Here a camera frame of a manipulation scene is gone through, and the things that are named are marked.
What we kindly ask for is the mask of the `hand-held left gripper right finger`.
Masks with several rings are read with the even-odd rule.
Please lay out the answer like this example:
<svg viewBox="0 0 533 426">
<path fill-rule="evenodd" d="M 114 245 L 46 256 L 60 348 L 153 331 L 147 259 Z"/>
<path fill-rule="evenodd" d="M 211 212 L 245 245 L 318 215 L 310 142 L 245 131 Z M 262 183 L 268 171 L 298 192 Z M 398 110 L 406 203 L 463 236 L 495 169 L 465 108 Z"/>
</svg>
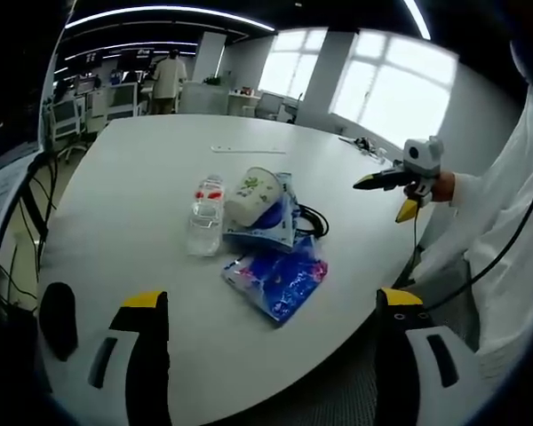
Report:
<svg viewBox="0 0 533 426">
<path fill-rule="evenodd" d="M 467 425 L 490 395 L 479 360 L 436 326 L 410 292 L 381 288 L 375 372 L 376 425 Z"/>
</svg>

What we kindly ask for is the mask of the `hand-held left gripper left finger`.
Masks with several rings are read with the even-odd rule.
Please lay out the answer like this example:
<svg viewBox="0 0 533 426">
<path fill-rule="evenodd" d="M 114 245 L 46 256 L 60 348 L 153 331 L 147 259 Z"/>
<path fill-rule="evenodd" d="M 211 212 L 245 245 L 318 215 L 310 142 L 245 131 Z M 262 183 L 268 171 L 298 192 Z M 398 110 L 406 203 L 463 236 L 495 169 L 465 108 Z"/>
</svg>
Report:
<svg viewBox="0 0 533 426">
<path fill-rule="evenodd" d="M 168 294 L 126 299 L 111 318 L 80 330 L 71 362 L 69 410 L 79 425 L 171 425 Z"/>
</svg>

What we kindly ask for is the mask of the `person's right hand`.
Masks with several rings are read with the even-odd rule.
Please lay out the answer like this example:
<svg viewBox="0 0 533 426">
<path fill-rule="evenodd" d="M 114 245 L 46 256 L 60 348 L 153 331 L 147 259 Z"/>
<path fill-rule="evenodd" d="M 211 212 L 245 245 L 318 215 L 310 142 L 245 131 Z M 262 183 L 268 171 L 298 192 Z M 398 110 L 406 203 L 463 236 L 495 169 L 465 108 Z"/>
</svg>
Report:
<svg viewBox="0 0 533 426">
<path fill-rule="evenodd" d="M 451 171 L 442 171 L 436 178 L 431 195 L 433 202 L 449 202 L 452 201 L 455 190 L 456 176 Z"/>
</svg>

